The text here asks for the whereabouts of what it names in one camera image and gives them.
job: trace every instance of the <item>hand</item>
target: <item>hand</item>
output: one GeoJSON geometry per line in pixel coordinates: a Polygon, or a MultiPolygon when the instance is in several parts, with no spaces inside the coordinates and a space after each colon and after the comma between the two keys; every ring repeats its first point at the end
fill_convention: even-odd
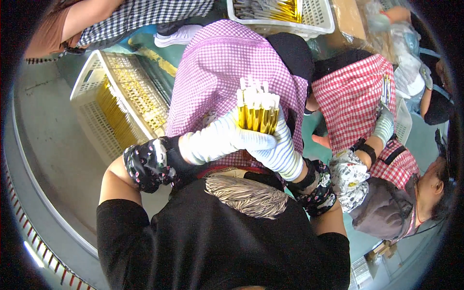
{"type": "Polygon", "coordinates": [[[303,157],[295,151],[290,129],[284,119],[282,107],[279,106],[279,119],[274,133],[277,145],[268,150],[253,151],[247,148],[251,156],[270,170],[277,172],[286,181],[294,181],[303,170],[303,157]]]}
{"type": "Polygon", "coordinates": [[[388,140],[390,140],[390,138],[393,135],[394,128],[394,116],[388,110],[388,108],[385,107],[384,104],[382,104],[381,115],[375,123],[375,128],[374,132],[372,133],[372,136],[379,137],[382,140],[383,147],[385,147],[385,144],[388,140]]]}
{"type": "Polygon", "coordinates": [[[241,129],[237,119],[238,111],[234,109],[201,131],[183,135],[179,139],[180,154],[188,163],[202,165],[240,149],[264,150],[276,146],[273,136],[241,129]]]}
{"type": "Polygon", "coordinates": [[[429,89],[433,89],[433,80],[432,80],[432,72],[430,71],[429,67],[425,64],[422,64],[419,69],[421,77],[425,81],[425,86],[429,89]]]}
{"type": "Polygon", "coordinates": [[[367,16],[367,26],[370,32],[383,32],[390,30],[391,23],[388,16],[379,13],[367,16]]]}

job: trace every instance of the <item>gray glove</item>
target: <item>gray glove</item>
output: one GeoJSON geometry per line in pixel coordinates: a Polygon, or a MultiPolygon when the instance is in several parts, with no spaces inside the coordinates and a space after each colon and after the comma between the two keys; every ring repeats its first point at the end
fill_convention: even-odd
{"type": "Polygon", "coordinates": [[[379,137],[383,142],[383,147],[385,147],[385,144],[388,140],[390,140],[390,138],[393,135],[394,128],[394,116],[388,110],[388,108],[385,107],[384,104],[382,104],[381,115],[375,123],[375,128],[374,132],[372,133],[372,136],[379,137]]]}
{"type": "Polygon", "coordinates": [[[432,72],[430,71],[429,67],[425,64],[422,64],[419,69],[420,76],[425,81],[425,86],[429,89],[433,89],[433,80],[432,80],[432,72]]]}

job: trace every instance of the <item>crate of brushes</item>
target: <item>crate of brushes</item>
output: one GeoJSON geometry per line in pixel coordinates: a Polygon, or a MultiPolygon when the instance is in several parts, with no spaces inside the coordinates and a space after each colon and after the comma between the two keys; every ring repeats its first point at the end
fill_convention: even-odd
{"type": "Polygon", "coordinates": [[[107,165],[126,147],[164,136],[168,104],[135,55],[92,52],[70,100],[85,135],[107,165]]]}

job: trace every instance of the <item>white plastic crate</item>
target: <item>white plastic crate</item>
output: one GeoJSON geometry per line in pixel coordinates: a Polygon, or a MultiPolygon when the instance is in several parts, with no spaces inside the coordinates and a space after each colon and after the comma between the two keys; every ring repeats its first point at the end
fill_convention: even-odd
{"type": "Polygon", "coordinates": [[[160,96],[151,80],[140,65],[135,55],[94,51],[85,63],[71,92],[70,101],[77,114],[85,135],[94,146],[103,162],[111,164],[122,154],[121,148],[114,136],[113,129],[108,124],[104,113],[96,102],[100,87],[108,79],[113,87],[121,111],[126,114],[127,122],[139,144],[164,135],[164,125],[157,128],[147,123],[138,112],[137,102],[132,102],[137,96],[145,96],[158,104],[157,108],[167,120],[168,105],[160,96]]]}
{"type": "Polygon", "coordinates": [[[396,101],[396,135],[398,136],[398,141],[401,144],[406,145],[406,141],[409,137],[409,133],[412,128],[412,118],[409,113],[405,100],[401,97],[397,97],[396,101]]]}
{"type": "Polygon", "coordinates": [[[229,19],[246,25],[263,36],[289,32],[301,36],[304,40],[309,40],[321,34],[333,33],[335,30],[329,0],[303,0],[302,23],[280,20],[239,19],[235,16],[233,3],[234,0],[227,0],[229,19]]]}

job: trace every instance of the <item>brown shirt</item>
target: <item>brown shirt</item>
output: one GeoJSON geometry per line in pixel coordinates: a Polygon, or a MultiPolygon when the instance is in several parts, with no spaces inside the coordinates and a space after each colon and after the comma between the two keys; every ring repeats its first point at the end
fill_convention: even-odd
{"type": "MultiPolygon", "coordinates": [[[[70,3],[68,3],[68,5],[65,3],[58,3],[51,9],[51,12],[44,17],[29,43],[29,47],[24,55],[25,58],[42,58],[54,52],[64,51],[64,47],[61,44],[61,36],[63,34],[64,21],[71,7],[69,4],[70,3]]],[[[68,39],[66,42],[69,47],[76,47],[81,35],[82,32],[79,32],[68,39]]]]}

